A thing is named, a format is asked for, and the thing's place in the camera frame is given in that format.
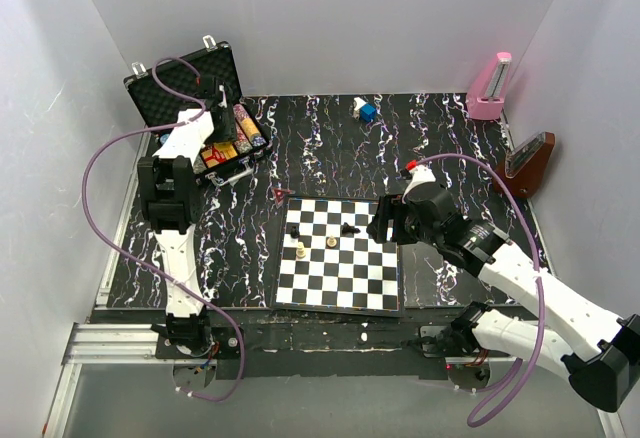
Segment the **red yellow card deck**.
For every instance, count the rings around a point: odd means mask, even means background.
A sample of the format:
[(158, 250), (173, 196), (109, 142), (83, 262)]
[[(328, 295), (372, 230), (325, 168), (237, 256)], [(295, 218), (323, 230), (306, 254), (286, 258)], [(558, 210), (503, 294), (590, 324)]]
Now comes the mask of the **red yellow card deck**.
[(206, 146), (200, 153), (207, 169), (224, 164), (237, 156), (238, 152), (232, 142), (213, 143)]

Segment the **black aluminium poker case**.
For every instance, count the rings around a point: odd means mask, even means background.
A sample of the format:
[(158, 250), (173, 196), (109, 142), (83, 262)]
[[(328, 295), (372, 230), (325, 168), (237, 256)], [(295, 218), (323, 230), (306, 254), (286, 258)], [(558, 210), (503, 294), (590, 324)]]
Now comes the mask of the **black aluminium poker case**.
[(266, 129), (244, 103), (231, 45), (226, 41), (215, 41), (210, 35), (203, 37), (203, 43), (203, 48), (180, 59), (163, 59), (154, 68), (146, 69), (139, 62), (133, 63), (134, 74), (124, 79), (124, 86), (145, 124), (151, 128), (173, 124), (181, 112), (188, 110), (196, 113), (204, 110), (212, 119), (212, 108), (217, 105), (217, 87), (219, 84), (227, 87), (229, 107), (242, 104), (267, 144), (257, 148), (252, 146), (251, 152), (238, 154), (224, 164), (207, 169), (200, 153), (213, 144), (212, 134), (206, 138), (194, 159), (196, 182), (222, 186), (252, 173), (258, 161), (271, 151), (272, 142)]

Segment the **red triangle token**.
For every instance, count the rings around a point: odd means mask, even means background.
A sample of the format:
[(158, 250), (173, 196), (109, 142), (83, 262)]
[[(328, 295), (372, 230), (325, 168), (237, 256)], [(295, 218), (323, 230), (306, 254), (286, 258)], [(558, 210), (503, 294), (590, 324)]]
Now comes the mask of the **red triangle token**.
[(273, 200), (277, 207), (281, 207), (285, 199), (291, 194), (293, 194), (293, 191), (289, 189), (283, 189), (283, 188), (272, 189)]

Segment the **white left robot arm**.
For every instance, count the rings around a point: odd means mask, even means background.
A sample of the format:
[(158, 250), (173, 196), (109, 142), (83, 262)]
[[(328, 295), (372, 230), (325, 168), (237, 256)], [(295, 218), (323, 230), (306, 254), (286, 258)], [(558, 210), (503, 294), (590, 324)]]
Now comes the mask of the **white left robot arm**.
[(212, 75), (196, 79), (203, 109), (183, 108), (178, 126), (152, 156), (137, 164), (143, 217), (159, 245), (167, 274), (165, 324), (156, 332), (193, 358), (209, 353), (213, 335), (196, 276), (195, 226), (202, 211), (194, 164), (215, 131), (214, 120), (229, 111), (224, 83)]

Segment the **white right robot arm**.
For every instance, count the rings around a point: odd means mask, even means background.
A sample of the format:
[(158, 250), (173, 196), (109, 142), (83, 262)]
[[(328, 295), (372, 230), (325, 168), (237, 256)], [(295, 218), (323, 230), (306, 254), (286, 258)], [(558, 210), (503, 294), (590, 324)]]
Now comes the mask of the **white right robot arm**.
[(568, 380), (595, 408), (613, 413), (639, 381), (639, 317), (623, 318), (581, 296), (533, 261), (493, 223), (468, 218), (436, 183), (379, 198), (367, 227), (377, 243), (425, 243), (448, 263), (496, 287), (533, 313), (544, 332), (474, 303), (450, 325), (464, 355), (490, 349), (530, 357)]

